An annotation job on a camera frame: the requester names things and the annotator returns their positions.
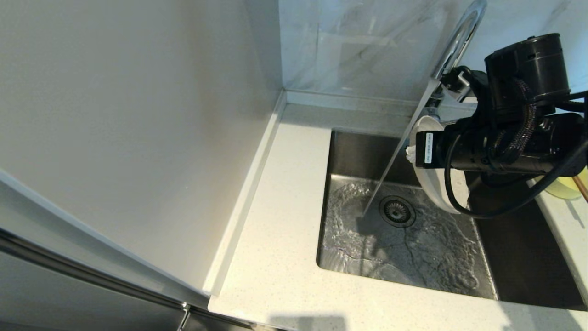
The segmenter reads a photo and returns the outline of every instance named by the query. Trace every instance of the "chrome faucet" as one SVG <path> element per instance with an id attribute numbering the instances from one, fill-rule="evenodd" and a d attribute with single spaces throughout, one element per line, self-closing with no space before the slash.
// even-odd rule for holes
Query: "chrome faucet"
<path id="1" fill-rule="evenodd" d="M 439 81 L 439 86 L 430 96 L 425 105 L 425 109 L 427 109 L 429 115 L 435 115 L 438 117 L 437 108 L 443 100 L 443 87 L 440 82 L 441 78 L 459 64 L 467 46 L 470 44 L 474 33 L 480 25 L 480 21 L 486 11 L 486 5 L 486 0 L 475 0 L 469 7 L 467 7 L 462 18 L 453 30 L 443 54 L 439 57 L 439 60 L 431 73 L 431 78 Z M 463 88 L 460 91 L 448 90 L 447 92 L 458 102 L 477 101 L 471 93 L 469 83 L 467 82 L 464 82 Z"/>
<path id="2" fill-rule="evenodd" d="M 443 75 L 458 65 L 480 25 L 486 11 L 486 5 L 486 0 L 475 0 L 467 7 L 453 30 L 443 54 L 439 58 L 437 65 L 435 65 L 435 69 L 431 73 L 432 78 L 441 80 Z"/>

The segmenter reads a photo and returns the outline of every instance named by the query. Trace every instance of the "sink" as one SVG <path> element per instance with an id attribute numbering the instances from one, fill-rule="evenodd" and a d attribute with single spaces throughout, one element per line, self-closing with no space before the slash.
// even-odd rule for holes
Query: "sink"
<path id="1" fill-rule="evenodd" d="M 427 197 L 400 153 L 363 215 L 399 142 L 333 131 L 317 253 L 321 268 L 493 300 L 587 310 L 534 201 L 491 220 L 447 213 Z M 476 173 L 466 178 L 475 210 L 495 209 L 529 189 L 524 182 L 489 188 Z"/>

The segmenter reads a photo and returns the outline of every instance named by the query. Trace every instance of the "sticker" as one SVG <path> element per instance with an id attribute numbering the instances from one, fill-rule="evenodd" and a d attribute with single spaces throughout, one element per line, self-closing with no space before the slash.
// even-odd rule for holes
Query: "sticker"
<path id="1" fill-rule="evenodd" d="M 433 160 L 433 134 L 427 133 L 425 137 L 425 163 Z"/>

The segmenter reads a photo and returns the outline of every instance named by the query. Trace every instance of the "countertop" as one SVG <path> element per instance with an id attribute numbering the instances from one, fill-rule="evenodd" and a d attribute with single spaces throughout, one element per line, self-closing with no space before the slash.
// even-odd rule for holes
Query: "countertop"
<path id="1" fill-rule="evenodd" d="M 397 134 L 407 122 L 407 115 L 289 104 L 209 310 L 297 330 L 588 330 L 586 312 L 441 292 L 316 264 L 332 128 Z M 585 202 L 570 207 L 547 193 L 538 200 L 586 294 Z"/>

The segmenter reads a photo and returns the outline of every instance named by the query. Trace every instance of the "drain strainer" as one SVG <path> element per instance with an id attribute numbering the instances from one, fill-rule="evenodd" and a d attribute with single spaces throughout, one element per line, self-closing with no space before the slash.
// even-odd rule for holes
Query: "drain strainer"
<path id="1" fill-rule="evenodd" d="M 415 210 L 405 199 L 388 196 L 380 201 L 380 215 L 395 227 L 409 227 L 415 222 Z"/>

